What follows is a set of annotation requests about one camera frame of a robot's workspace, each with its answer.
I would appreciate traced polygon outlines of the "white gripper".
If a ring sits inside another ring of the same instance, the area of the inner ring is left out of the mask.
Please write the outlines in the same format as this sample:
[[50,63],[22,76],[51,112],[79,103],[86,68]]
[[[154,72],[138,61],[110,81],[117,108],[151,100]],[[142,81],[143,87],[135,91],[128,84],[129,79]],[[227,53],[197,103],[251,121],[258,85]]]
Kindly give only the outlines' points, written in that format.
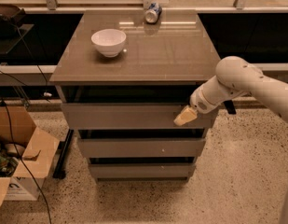
[[212,112],[217,105],[211,104],[204,96],[202,92],[202,87],[198,87],[190,95],[190,105],[184,107],[181,113],[175,118],[174,124],[177,126],[183,126],[188,122],[196,119],[198,117],[197,112],[202,114],[208,114]]

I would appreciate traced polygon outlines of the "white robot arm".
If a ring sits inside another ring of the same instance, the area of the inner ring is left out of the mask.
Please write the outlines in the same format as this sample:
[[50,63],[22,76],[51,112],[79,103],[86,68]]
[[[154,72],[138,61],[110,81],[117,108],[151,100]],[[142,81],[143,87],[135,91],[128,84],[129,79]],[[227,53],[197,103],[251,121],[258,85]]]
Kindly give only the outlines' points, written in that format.
[[192,123],[244,94],[262,107],[236,117],[220,111],[184,194],[181,224],[288,224],[287,83],[242,58],[224,58],[176,123]]

